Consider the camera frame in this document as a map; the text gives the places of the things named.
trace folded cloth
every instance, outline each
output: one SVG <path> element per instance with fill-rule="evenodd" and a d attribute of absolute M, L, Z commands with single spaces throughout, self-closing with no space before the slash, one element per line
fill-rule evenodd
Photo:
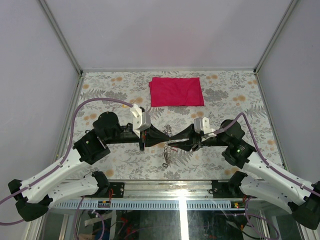
<path fill-rule="evenodd" d="M 199 77 L 153 77 L 149 87 L 151 107 L 205 105 Z"/>

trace black bracket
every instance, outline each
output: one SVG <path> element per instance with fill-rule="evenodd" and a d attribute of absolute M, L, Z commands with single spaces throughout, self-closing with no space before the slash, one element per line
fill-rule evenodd
<path fill-rule="evenodd" d="M 320 194 L 320 181 L 312 184 L 313 191 Z M 288 206 L 292 210 L 291 216 L 301 225 L 308 229 L 316 230 L 320 223 L 320 197 L 311 193 L 309 197 L 304 197 L 305 203 L 300 206 L 294 202 L 289 202 Z"/>
<path fill-rule="evenodd" d="M 125 194 L 125 183 L 124 182 L 111 182 L 110 189 L 113 190 L 113 199 L 122 199 Z"/>
<path fill-rule="evenodd" d="M 240 191 L 240 189 L 232 189 L 228 181 L 212 180 L 211 186 L 212 189 L 210 189 L 208 192 L 209 194 L 213 195 L 214 199 L 242 199 L 244 197 L 244 194 Z"/>

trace wire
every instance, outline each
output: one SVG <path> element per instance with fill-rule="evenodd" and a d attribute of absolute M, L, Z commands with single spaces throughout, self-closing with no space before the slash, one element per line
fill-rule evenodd
<path fill-rule="evenodd" d="M 125 225 L 126 225 L 126 222 L 124 222 L 122 224 L 122 227 L 120 228 L 120 230 L 118 231 L 118 233 L 116 234 L 116 236 L 114 238 L 116 238 L 119 235 L 119 233 L 121 232 L 121 230 L 124 228 Z"/>
<path fill-rule="evenodd" d="M 109 190 L 109 202 L 110 202 L 110 207 L 111 207 L 111 199 L 112 199 L 112 196 L 114 195 L 114 190 L 111 188 Z"/>
<path fill-rule="evenodd" d="M 246 217 L 246 220 L 247 220 L 249 226 L 250 226 L 259 236 L 261 236 L 262 238 L 265 238 L 265 239 L 267 239 L 267 240 L 278 240 L 278 239 L 280 238 L 280 233 L 279 233 L 279 231 L 277 230 L 277 228 L 275 227 L 275 225 L 273 225 L 272 222 L 270 222 L 268 219 L 266 219 L 266 218 L 264 218 L 264 217 L 262 217 L 262 216 L 258 216 L 258 215 L 255 215 L 255 214 L 248 213 L 248 203 L 249 203 L 249 201 L 250 201 L 252 198 L 253 198 L 252 196 L 248 198 L 248 200 L 247 200 L 246 203 L 245 203 L 245 207 L 244 207 L 245 217 Z M 262 233 L 260 233 L 259 230 L 256 229 L 256 227 L 251 223 L 249 217 L 254 217 L 254 218 L 257 218 L 257 219 L 264 220 L 269 226 L 271 226 L 271 227 L 275 230 L 276 238 L 270 238 L 270 237 L 264 236 Z"/>
<path fill-rule="evenodd" d="M 243 116 L 243 118 L 244 118 L 244 120 L 245 120 L 245 123 L 246 123 L 246 125 L 247 125 L 247 127 L 248 127 L 248 129 L 249 129 L 250 135 L 251 135 L 251 137 L 252 137 L 253 144 L 254 144 L 254 146 L 255 146 L 255 148 L 256 148 L 256 151 L 257 151 L 258 155 L 260 156 L 261 160 L 262 160 L 270 169 L 272 169 L 275 173 L 277 173 L 277 174 L 280 175 L 281 177 L 287 179 L 287 180 L 290 181 L 291 183 L 293 183 L 293 184 L 295 184 L 295 185 L 298 185 L 300 188 L 303 188 L 303 189 L 307 190 L 308 192 L 310 192 L 310 193 L 312 193 L 312 194 L 314 194 L 314 195 L 316 195 L 316 196 L 318 196 L 318 197 L 320 198 L 320 193 L 317 193 L 316 191 L 313 191 L 313 190 L 310 189 L 309 187 L 301 184 L 300 182 L 297 182 L 296 180 L 294 180 L 294 179 L 286 176 L 285 174 L 283 174 L 282 172 L 278 171 L 276 168 L 274 168 L 273 166 L 271 166 L 271 165 L 269 164 L 269 162 L 267 161 L 267 159 L 265 159 L 265 157 L 263 156 L 260 148 L 258 147 L 258 143 L 257 143 L 257 140 L 256 140 L 256 138 L 255 138 L 254 132 L 253 132 L 253 130 L 252 130 L 250 124 L 249 124 L 249 121 L 248 121 L 247 116 L 246 116 L 243 112 L 240 112 L 240 113 L 235 117 L 235 119 L 234 119 L 230 124 L 228 124 L 226 127 L 221 128 L 221 129 L 218 129 L 218 130 L 214 131 L 213 133 L 214 133 L 215 135 L 217 135 L 217 134 L 220 134 L 220 133 L 225 132 L 226 130 L 228 130 L 229 128 L 231 128 L 231 126 L 232 126 L 233 124 L 235 124 L 235 123 L 237 122 L 237 120 L 238 120 L 241 116 Z"/>
<path fill-rule="evenodd" d="M 84 102 L 82 102 L 74 111 L 73 113 L 73 116 L 72 116 L 72 119 L 71 119 L 71 127 L 70 127 L 70 139 L 69 139 L 69 144 L 68 144 L 68 147 L 66 149 L 66 153 L 65 155 L 63 156 L 62 160 L 60 161 L 60 165 L 63 164 L 67 157 L 68 157 L 68 154 L 71 150 L 71 147 L 72 147 L 72 140 L 73 140 L 73 136 L 74 136 L 74 128 L 75 128 L 75 121 L 76 121 L 76 116 L 77 116 L 77 113 L 79 112 L 79 110 L 86 104 L 90 103 L 90 102 L 94 102 L 94 101 L 109 101 L 109 102 L 115 102 L 115 103 L 119 103 L 119 104 L 123 104 L 123 105 L 126 105 L 130 108 L 133 107 L 132 104 L 128 103 L 128 102 L 125 102 L 125 101 L 121 101 L 121 100 L 118 100 L 118 99 L 114 99 L 114 98 L 107 98 L 107 97 L 96 97 L 96 98 L 92 98 L 92 99 L 89 99 L 89 100 L 86 100 Z M 46 174 L 44 174 L 43 176 L 39 177 L 37 180 L 35 180 L 34 182 L 30 183 L 29 184 L 29 188 L 31 188 L 32 186 L 36 185 L 37 183 L 39 183 L 41 180 L 45 179 L 46 177 L 48 177 L 49 175 L 53 174 L 56 170 L 58 170 L 60 168 L 59 165 L 57 165 L 56 167 L 54 167 L 52 170 L 48 171 Z M 22 189 L 20 189 L 19 191 L 16 191 L 15 193 L 5 197 L 4 199 L 2 199 L 0 201 L 0 205 L 3 204 L 4 202 L 6 202 L 7 200 L 13 198 L 14 196 L 17 196 L 18 194 L 24 192 L 25 190 L 28 189 L 28 187 L 24 187 Z M 19 223 L 22 223 L 24 222 L 23 219 L 19 220 L 19 221 L 13 221 L 13 222 L 0 222 L 0 226 L 11 226 L 11 225 L 15 225 L 15 224 L 19 224 Z"/>
<path fill-rule="evenodd" d="M 76 222 L 77 222 L 77 217 L 78 217 L 78 214 L 79 214 L 79 210 L 80 210 L 80 207 L 82 205 L 82 202 L 84 201 L 85 199 L 85 196 L 83 196 L 78 204 L 78 207 L 76 208 L 75 210 L 75 214 L 74 214 L 74 219 L 73 219 L 73 223 L 72 223 L 72 228 L 73 228 L 73 235 L 75 237 L 76 240 L 79 240 L 78 236 L 77 236 L 77 228 L 76 228 Z M 104 218 L 99 214 L 97 213 L 95 210 L 92 210 L 92 213 L 95 213 L 100 219 L 101 219 L 101 222 L 102 222 L 102 233 L 101 233 L 101 236 L 99 238 L 99 240 L 102 240 L 103 236 L 104 236 L 104 233 L 105 233 L 105 220 Z"/>
<path fill-rule="evenodd" d="M 243 199 L 242 199 L 242 202 L 245 203 L 245 202 L 246 202 L 246 199 L 247 199 L 247 195 L 244 195 L 244 196 L 243 196 Z"/>

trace white cable tray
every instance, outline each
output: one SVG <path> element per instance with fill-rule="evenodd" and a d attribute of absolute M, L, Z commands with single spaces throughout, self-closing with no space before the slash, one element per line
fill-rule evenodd
<path fill-rule="evenodd" d="M 179 210 L 178 200 L 123 200 L 112 199 L 111 206 L 108 203 L 100 203 L 101 200 L 84 199 L 80 208 L 82 210 Z M 69 200 L 54 206 L 56 209 L 77 209 L 80 200 Z M 187 200 L 187 210 L 238 210 L 232 208 L 228 200 Z"/>

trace small metal part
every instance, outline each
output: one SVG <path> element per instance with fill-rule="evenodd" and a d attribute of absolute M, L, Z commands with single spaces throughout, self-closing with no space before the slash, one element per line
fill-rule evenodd
<path fill-rule="evenodd" d="M 172 136 L 172 128 L 169 124 L 165 125 L 165 130 L 163 131 L 163 133 L 165 133 L 168 136 Z M 165 163 L 162 164 L 162 167 L 167 168 L 170 166 L 171 164 L 171 160 L 170 160 L 170 154 L 171 154 L 171 150 L 172 148 L 165 142 L 164 147 L 163 147 L 163 158 Z"/>
<path fill-rule="evenodd" d="M 101 143 L 101 145 L 103 146 L 103 148 L 106 149 L 106 146 L 105 146 L 104 143 L 101 141 L 100 137 L 97 136 L 96 138 L 99 140 L 99 142 Z"/>
<path fill-rule="evenodd" d="M 122 199 L 125 193 L 125 183 L 124 182 L 110 182 L 110 189 L 113 190 L 113 199 Z"/>

